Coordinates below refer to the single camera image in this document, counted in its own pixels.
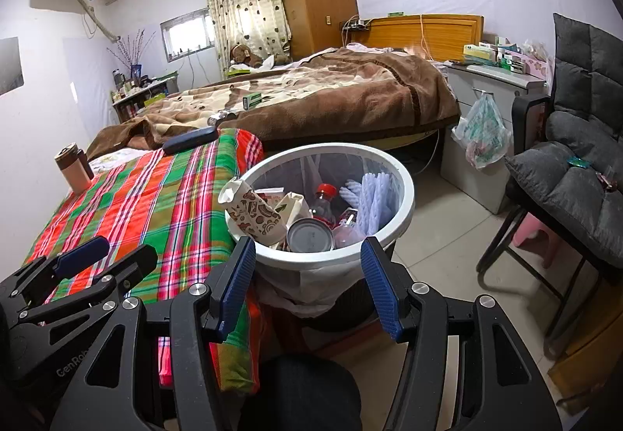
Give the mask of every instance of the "pink stool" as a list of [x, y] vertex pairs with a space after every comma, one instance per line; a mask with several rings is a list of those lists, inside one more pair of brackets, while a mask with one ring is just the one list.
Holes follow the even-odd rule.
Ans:
[[526, 215], [515, 236], [513, 236], [513, 246], [522, 245], [526, 239], [530, 238], [537, 231], [543, 231], [547, 235], [547, 250], [543, 256], [543, 267], [547, 269], [551, 266], [556, 256], [561, 238], [531, 213]]

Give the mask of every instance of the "bed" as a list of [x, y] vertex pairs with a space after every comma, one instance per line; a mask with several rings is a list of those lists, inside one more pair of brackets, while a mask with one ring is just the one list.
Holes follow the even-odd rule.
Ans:
[[[214, 143], [176, 155], [160, 149], [130, 156], [138, 158], [114, 162], [86, 192], [70, 194], [33, 244], [27, 262], [66, 252], [96, 235], [110, 243], [106, 259], [61, 282], [49, 299], [89, 287], [95, 275], [142, 243], [158, 253], [157, 268], [130, 291], [145, 303], [168, 299], [203, 281], [230, 256], [234, 242], [217, 196], [227, 181], [262, 160], [256, 136], [224, 129]], [[222, 390], [248, 394], [258, 388], [262, 327], [250, 289], [235, 330], [225, 343], [210, 345]], [[160, 338], [158, 358], [160, 382], [170, 385], [168, 338]]]
[[[424, 47], [435, 61], [462, 57], [463, 45], [482, 38], [475, 15], [378, 18], [355, 39], [369, 48]], [[331, 49], [298, 68], [264, 71], [168, 96], [141, 116], [106, 127], [89, 158], [123, 147], [154, 149], [166, 139], [207, 126], [221, 110], [238, 119], [221, 127], [248, 130], [266, 151], [326, 141], [366, 142], [383, 149], [416, 141], [456, 123], [459, 111], [441, 74], [417, 55]], [[260, 106], [245, 112], [242, 96], [261, 91]]]

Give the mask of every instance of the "brown blanket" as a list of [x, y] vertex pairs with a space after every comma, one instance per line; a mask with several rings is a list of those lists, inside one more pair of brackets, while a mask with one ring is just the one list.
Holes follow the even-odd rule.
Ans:
[[[222, 109], [238, 112], [238, 119], [221, 127], [248, 130], [267, 150], [416, 134], [459, 118], [441, 74], [416, 56], [342, 48], [297, 69], [269, 72], [158, 100], [141, 116], [102, 129], [88, 157], [124, 146], [159, 148], [174, 135], [206, 127], [209, 116]], [[264, 100], [244, 111], [242, 96], [250, 92], [261, 92]]]

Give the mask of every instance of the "wooden headboard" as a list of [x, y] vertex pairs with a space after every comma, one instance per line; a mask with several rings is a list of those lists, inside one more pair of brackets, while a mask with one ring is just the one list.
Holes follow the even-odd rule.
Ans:
[[465, 44], [482, 41], [485, 18], [476, 15], [420, 15], [376, 18], [368, 32], [353, 32], [351, 41], [367, 47], [420, 48], [424, 37], [435, 60], [461, 60]]

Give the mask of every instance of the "window frame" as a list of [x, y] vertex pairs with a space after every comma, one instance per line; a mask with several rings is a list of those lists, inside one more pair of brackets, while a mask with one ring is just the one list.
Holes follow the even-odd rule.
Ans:
[[[175, 60], [179, 60], [185, 56], [191, 55], [192, 53], [198, 53], [203, 51], [204, 49], [209, 49], [214, 47], [215, 43], [210, 39], [210, 34], [208, 33], [208, 28], [206, 26], [206, 17], [210, 16], [210, 12], [208, 8], [200, 9], [197, 11], [193, 11], [192, 13], [186, 13], [186, 15], [178, 16], [177, 18], [168, 19], [160, 24], [160, 34], [162, 35], [162, 44], [164, 46], [164, 55], [166, 56], [167, 62], [174, 62]], [[185, 51], [183, 53], [178, 53], [177, 55], [172, 55], [169, 51], [172, 50], [171, 38], [169, 36], [170, 30], [180, 23], [185, 23], [186, 21], [191, 21], [192, 19], [201, 18], [201, 23], [203, 23], [203, 30], [206, 33], [206, 43], [208, 46], [201, 47], [198, 49], [192, 49], [191, 51]]]

